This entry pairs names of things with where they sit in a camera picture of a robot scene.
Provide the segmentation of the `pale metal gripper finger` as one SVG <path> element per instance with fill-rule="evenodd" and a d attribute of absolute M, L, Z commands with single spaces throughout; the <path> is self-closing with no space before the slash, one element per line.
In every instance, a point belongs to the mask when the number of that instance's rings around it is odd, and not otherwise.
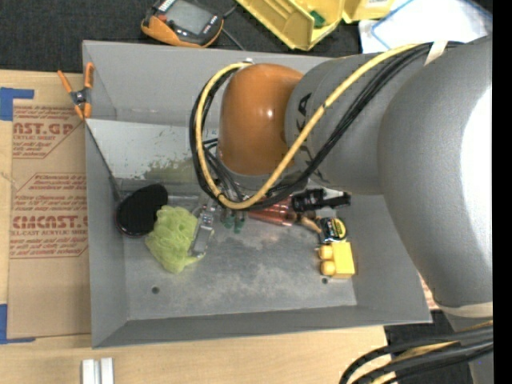
<path fill-rule="evenodd" d="M 211 212 L 203 212 L 198 218 L 198 224 L 194 232 L 192 243 L 193 254 L 204 254 L 208 247 L 211 235 L 214 232 L 214 215 Z"/>

